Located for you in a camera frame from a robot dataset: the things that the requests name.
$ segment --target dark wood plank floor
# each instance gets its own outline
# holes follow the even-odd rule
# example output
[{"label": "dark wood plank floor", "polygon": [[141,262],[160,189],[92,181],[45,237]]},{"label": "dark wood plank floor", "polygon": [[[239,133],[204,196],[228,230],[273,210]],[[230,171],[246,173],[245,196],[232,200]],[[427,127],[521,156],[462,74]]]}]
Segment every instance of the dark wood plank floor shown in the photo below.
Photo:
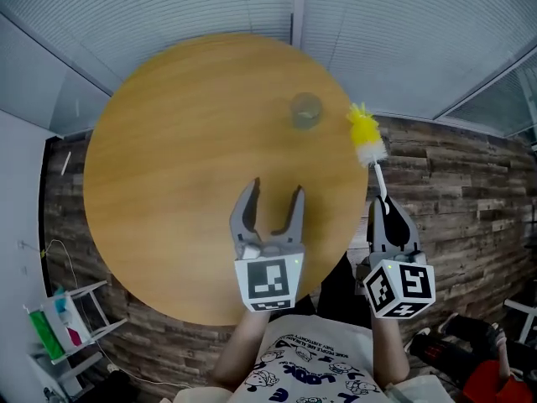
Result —
[{"label": "dark wood plank floor", "polygon": [[[526,222],[537,193],[529,146],[428,123],[379,121],[389,152],[383,164],[388,192],[413,216],[436,273],[436,303],[425,314],[401,323],[404,337],[439,323],[452,311],[505,323],[503,300],[519,293],[536,271],[524,248]],[[169,318],[145,306],[114,279],[91,239],[84,213],[82,179],[88,143],[89,134],[52,147],[45,177],[46,242],[57,238],[65,243],[79,285],[110,282],[98,293],[103,309],[112,318],[128,318],[127,324],[101,340],[114,363],[154,382],[203,385],[232,329]],[[377,190],[371,173],[368,200]],[[353,263],[368,254],[366,220],[367,208],[348,251]],[[59,244],[52,245],[47,263],[53,286],[75,287]],[[96,327],[94,312],[88,314]],[[90,379],[103,376],[106,365],[103,361],[92,369]],[[171,385],[135,382],[143,390],[139,401],[173,400],[177,391]]]}]

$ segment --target white horizontal blinds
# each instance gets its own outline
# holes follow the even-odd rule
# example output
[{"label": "white horizontal blinds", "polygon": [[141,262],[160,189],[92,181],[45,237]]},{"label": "white horizontal blinds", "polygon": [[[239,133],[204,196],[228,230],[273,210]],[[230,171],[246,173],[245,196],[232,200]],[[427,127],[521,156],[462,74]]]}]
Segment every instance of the white horizontal blinds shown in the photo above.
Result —
[{"label": "white horizontal blinds", "polygon": [[[0,0],[91,72],[90,57],[120,80],[152,55],[203,34],[252,32],[289,42],[292,0]],[[77,60],[79,54],[85,58]],[[104,76],[100,79],[117,88]]]},{"label": "white horizontal blinds", "polygon": [[537,124],[537,55],[447,115],[510,135]]},{"label": "white horizontal blinds", "polygon": [[306,0],[303,49],[355,102],[433,118],[537,36],[537,0]]}]

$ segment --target person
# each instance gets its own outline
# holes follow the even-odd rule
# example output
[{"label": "person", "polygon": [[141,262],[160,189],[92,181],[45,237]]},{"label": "person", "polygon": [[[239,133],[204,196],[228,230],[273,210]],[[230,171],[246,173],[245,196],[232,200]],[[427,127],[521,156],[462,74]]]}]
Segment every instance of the person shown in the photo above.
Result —
[{"label": "person", "polygon": [[475,403],[533,401],[530,388],[511,375],[507,339],[497,326],[455,313],[438,332],[468,341],[472,351],[430,336],[429,328],[419,331],[405,351],[447,374]]},{"label": "person", "polygon": [[405,381],[399,324],[372,317],[354,289],[344,255],[322,282],[316,311],[309,297],[273,321],[269,311],[246,311],[212,372],[213,386],[183,390],[175,403],[452,401],[436,377]]}]

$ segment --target yellow brush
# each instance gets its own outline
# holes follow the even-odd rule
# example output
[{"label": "yellow brush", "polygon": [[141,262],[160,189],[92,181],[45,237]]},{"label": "yellow brush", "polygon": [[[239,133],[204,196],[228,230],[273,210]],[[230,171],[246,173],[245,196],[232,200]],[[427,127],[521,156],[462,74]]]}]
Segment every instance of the yellow brush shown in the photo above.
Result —
[{"label": "yellow brush", "polygon": [[347,119],[351,121],[351,139],[356,147],[356,153],[363,167],[373,165],[377,174],[378,186],[380,187],[380,197],[383,199],[386,213],[389,207],[386,203],[386,185],[384,184],[383,172],[378,162],[388,157],[383,139],[378,131],[378,123],[373,119],[371,113],[366,112],[366,107],[358,107],[355,103],[347,114]]}]

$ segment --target round wooden table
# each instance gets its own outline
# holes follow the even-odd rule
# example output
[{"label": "round wooden table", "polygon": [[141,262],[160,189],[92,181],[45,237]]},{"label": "round wooden table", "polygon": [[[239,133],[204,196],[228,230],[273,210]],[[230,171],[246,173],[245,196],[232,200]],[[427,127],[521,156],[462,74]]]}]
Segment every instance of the round wooden table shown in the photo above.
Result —
[{"label": "round wooden table", "polygon": [[[292,125],[300,92],[322,102],[309,130]],[[110,271],[170,317],[236,324],[244,306],[229,217],[259,176],[262,238],[284,225],[297,185],[305,189],[300,296],[311,292],[346,251],[365,201],[348,107],[308,55],[253,34],[187,40],[140,66],[108,103],[86,157],[86,216]]]}]

